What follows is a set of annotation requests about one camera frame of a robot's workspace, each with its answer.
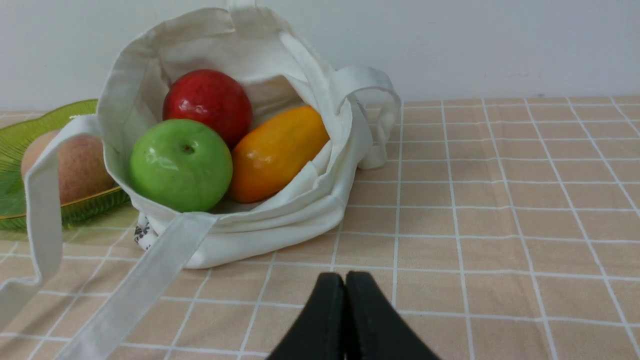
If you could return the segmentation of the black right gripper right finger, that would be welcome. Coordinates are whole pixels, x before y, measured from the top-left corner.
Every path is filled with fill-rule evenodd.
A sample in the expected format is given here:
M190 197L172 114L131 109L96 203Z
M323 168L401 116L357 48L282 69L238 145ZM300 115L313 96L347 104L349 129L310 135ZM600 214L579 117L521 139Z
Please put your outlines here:
M346 359L439 360L393 308L369 272L348 272L345 294Z

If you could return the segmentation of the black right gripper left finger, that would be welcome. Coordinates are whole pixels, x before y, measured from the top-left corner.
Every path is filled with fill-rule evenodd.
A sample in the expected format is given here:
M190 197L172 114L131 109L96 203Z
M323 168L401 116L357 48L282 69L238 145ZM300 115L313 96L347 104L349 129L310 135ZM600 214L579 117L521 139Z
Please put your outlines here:
M267 358L343 360L344 284L337 273L320 273L302 311Z

